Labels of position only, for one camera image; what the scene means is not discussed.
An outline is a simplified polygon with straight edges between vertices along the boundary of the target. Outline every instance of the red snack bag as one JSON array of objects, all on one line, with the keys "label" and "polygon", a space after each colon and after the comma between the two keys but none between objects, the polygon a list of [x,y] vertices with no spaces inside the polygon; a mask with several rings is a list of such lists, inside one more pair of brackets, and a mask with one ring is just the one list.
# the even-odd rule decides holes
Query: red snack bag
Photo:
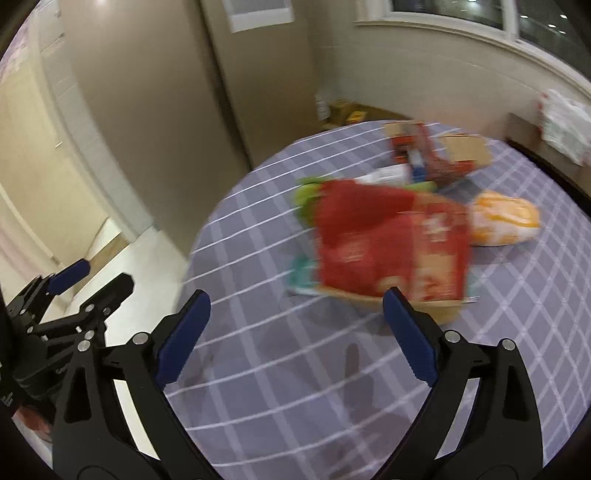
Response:
[{"label": "red snack bag", "polygon": [[331,180],[315,212],[323,285],[378,297],[460,300],[469,262],[465,207],[444,197]]}]

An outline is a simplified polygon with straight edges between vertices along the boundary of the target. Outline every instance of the cardboard box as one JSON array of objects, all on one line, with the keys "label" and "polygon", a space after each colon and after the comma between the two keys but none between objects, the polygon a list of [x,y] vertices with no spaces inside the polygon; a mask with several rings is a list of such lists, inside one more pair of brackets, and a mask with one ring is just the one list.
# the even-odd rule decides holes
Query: cardboard box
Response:
[{"label": "cardboard box", "polygon": [[491,152],[486,140],[476,135],[451,134],[437,138],[446,149],[447,158],[454,162],[471,161],[475,168],[484,168],[491,164]]}]

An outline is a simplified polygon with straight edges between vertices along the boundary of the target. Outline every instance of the door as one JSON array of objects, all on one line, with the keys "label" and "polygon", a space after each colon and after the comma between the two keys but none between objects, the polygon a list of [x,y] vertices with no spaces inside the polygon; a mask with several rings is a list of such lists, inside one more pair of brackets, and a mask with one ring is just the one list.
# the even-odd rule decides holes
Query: door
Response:
[{"label": "door", "polygon": [[129,182],[188,254],[248,171],[223,121],[196,5],[60,0],[74,74]]},{"label": "door", "polygon": [[200,1],[253,165],[318,133],[316,75],[299,1]]}]

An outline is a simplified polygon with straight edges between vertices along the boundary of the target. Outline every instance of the purple plaid tablecloth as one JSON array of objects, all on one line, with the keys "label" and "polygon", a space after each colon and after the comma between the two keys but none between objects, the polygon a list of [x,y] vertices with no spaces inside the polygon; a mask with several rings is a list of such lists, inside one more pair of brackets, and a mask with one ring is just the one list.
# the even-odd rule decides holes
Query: purple plaid tablecloth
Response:
[{"label": "purple plaid tablecloth", "polygon": [[[429,128],[434,136],[456,130]],[[526,198],[540,208],[543,228],[535,241],[473,249],[480,299],[449,327],[470,341],[516,341],[548,461],[591,398],[591,226],[523,155],[500,141],[488,145],[492,165],[446,195],[467,202],[493,189]],[[352,178],[390,161],[380,122],[295,142],[236,185],[195,242],[180,302],[200,288],[212,316],[165,393],[224,478],[370,478],[426,398],[428,387],[414,378],[382,314],[285,287],[294,257],[313,250],[312,233],[294,216],[297,179]],[[441,453],[457,445],[474,382]]]}]

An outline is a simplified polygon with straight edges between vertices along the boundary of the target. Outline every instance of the window sill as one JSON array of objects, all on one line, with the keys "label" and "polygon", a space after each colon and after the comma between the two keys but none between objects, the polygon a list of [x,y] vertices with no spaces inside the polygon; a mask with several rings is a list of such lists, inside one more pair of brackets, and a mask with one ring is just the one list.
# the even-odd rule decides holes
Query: window sill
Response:
[{"label": "window sill", "polygon": [[554,57],[552,54],[538,48],[526,41],[507,38],[508,34],[497,28],[489,27],[461,18],[443,17],[412,12],[401,12],[391,14],[381,20],[358,20],[354,22],[360,27],[365,26],[387,26],[387,27],[410,27],[423,28],[425,30],[436,30],[447,33],[473,38],[505,50],[509,50],[528,60],[537,63],[541,67],[551,71],[563,80],[567,81],[579,92],[591,100],[591,82],[581,73],[567,63]]}]

